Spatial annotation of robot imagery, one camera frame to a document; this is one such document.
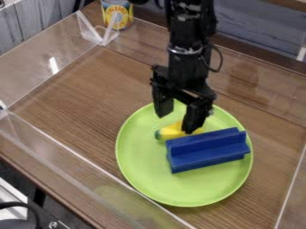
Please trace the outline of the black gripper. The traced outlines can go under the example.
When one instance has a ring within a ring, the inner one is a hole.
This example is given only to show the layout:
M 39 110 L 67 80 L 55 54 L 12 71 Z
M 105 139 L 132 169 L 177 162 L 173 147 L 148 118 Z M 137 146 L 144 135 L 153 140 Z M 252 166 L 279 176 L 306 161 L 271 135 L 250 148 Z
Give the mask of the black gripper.
M 215 69 L 210 67 L 211 48 L 184 50 L 168 47 L 168 65 L 152 66 L 153 111 L 163 118 L 173 111 L 173 100 L 187 105 L 181 131 L 191 134 L 204 123 L 212 109 L 216 94 L 207 78 Z

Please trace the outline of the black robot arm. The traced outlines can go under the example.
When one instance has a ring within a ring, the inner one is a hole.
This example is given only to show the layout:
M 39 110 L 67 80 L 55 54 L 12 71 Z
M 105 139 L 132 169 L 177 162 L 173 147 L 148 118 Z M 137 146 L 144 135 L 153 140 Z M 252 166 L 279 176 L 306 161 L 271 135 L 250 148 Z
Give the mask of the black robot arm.
M 210 37 L 216 31 L 214 0 L 164 0 L 169 31 L 168 65 L 152 66 L 152 103 L 157 116 L 169 115 L 173 102 L 187 106 L 180 130 L 189 134 L 202 127 L 212 110 L 216 94 L 207 78 Z

